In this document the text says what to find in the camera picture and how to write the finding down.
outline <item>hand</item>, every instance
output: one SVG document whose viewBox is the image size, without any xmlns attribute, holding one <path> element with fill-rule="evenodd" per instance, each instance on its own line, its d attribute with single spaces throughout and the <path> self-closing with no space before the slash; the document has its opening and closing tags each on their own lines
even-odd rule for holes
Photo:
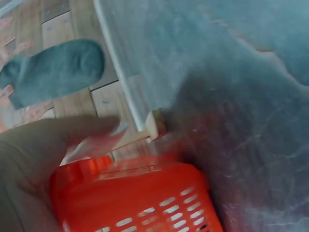
<svg viewBox="0 0 309 232">
<path fill-rule="evenodd" d="M 117 116 L 43 119 L 0 134 L 0 231 L 61 231 L 46 187 L 68 147 L 108 135 Z"/>
</svg>

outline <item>gray sock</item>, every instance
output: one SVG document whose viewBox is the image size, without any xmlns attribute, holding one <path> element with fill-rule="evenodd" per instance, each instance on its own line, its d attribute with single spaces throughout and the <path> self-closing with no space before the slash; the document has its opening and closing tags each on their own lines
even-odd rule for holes
<svg viewBox="0 0 309 232">
<path fill-rule="evenodd" d="M 90 87 L 104 72 L 104 54 L 91 40 L 50 47 L 32 57 L 16 56 L 0 72 L 0 88 L 12 85 L 15 109 L 63 97 Z"/>
</svg>

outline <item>red plastic basket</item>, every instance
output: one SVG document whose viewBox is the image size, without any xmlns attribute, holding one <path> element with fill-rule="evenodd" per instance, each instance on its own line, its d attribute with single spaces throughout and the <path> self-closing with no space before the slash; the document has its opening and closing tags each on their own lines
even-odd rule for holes
<svg viewBox="0 0 309 232">
<path fill-rule="evenodd" d="M 92 171 L 86 161 L 80 164 L 65 165 L 52 177 L 53 204 L 65 232 L 223 231 L 207 181 L 192 165 L 158 157 L 109 168 L 107 161 Z"/>
</svg>

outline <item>tiled floor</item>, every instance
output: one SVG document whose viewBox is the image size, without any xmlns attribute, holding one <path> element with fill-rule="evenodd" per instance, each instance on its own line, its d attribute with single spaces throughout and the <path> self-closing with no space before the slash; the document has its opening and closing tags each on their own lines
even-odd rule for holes
<svg viewBox="0 0 309 232">
<path fill-rule="evenodd" d="M 51 108 L 41 117 L 62 117 L 80 114 L 106 115 L 119 112 L 122 120 L 130 123 L 126 136 L 136 132 L 136 126 L 117 81 L 92 0 L 25 0 L 2 17 L 0 21 L 0 62 L 2 64 L 15 54 L 33 55 L 59 43 L 89 38 L 99 42 L 105 52 L 106 67 L 103 79 L 92 86 L 57 100 L 48 105 Z M 109 99 L 110 106 L 102 102 Z M 19 126 L 33 109 L 15 111 L 5 100 L 0 101 L 0 122 L 2 130 Z M 130 145 L 114 152 L 116 159 L 136 157 L 149 153 L 144 142 Z"/>
</svg>

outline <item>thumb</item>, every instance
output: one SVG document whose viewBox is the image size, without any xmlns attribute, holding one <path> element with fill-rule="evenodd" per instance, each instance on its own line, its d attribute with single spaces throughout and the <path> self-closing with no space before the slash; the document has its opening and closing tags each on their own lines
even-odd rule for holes
<svg viewBox="0 0 309 232">
<path fill-rule="evenodd" d="M 55 133 L 67 145 L 73 145 L 80 143 L 89 136 L 104 136 L 105 134 L 109 134 L 119 125 L 119 122 L 120 118 L 118 116 L 64 117 L 57 119 L 55 122 Z"/>
</svg>

